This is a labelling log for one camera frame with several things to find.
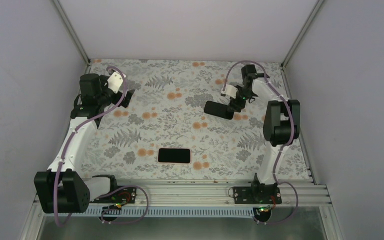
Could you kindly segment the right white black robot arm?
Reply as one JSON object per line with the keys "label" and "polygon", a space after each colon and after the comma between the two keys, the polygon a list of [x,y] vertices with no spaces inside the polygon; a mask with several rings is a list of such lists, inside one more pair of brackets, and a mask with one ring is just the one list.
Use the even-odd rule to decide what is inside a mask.
{"label": "right white black robot arm", "polygon": [[250,189],[244,199],[262,204],[265,200],[274,201],[278,197],[277,168],[287,150],[300,134],[300,103],[281,94],[269,81],[269,76],[262,68],[258,73],[256,67],[261,65],[255,61],[241,61],[242,86],[224,84],[222,92],[230,98],[228,111],[240,112],[247,103],[256,98],[267,101],[265,119],[263,121],[263,137],[268,147],[262,165],[255,174]]}

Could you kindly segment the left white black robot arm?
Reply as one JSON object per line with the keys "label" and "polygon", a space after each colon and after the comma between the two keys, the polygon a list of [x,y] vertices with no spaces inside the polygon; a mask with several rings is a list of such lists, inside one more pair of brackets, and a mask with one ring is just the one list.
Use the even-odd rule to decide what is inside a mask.
{"label": "left white black robot arm", "polygon": [[46,214],[83,213],[89,202],[99,197],[111,203],[119,196],[114,176],[96,175],[83,180],[80,168],[103,116],[117,107],[128,107],[134,90],[127,90],[126,75],[119,71],[109,76],[84,74],[79,85],[64,142],[47,170],[38,171],[33,180]]}

